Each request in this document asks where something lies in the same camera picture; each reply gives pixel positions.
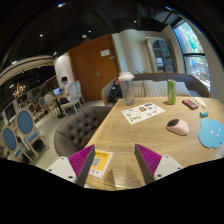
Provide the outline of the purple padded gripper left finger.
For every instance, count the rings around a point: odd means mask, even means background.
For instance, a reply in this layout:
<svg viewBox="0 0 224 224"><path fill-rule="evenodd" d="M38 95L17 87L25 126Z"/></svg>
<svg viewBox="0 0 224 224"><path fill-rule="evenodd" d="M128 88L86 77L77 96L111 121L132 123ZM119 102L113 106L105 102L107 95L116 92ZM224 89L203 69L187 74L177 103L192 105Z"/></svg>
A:
<svg viewBox="0 0 224 224"><path fill-rule="evenodd" d="M90 145L69 157L59 157L47 171L83 187L95 156L95 145Z"/></svg>

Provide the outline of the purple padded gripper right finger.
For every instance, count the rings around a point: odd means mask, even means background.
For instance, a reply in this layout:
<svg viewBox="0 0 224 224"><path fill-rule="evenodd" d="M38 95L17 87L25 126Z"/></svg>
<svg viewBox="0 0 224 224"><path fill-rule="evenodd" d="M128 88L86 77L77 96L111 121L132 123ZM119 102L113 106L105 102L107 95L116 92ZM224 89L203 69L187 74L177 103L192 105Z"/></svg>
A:
<svg viewBox="0 0 224 224"><path fill-rule="evenodd" d="M170 155L162 156L140 144L135 145L134 154L146 184L182 169L182 166Z"/></svg>

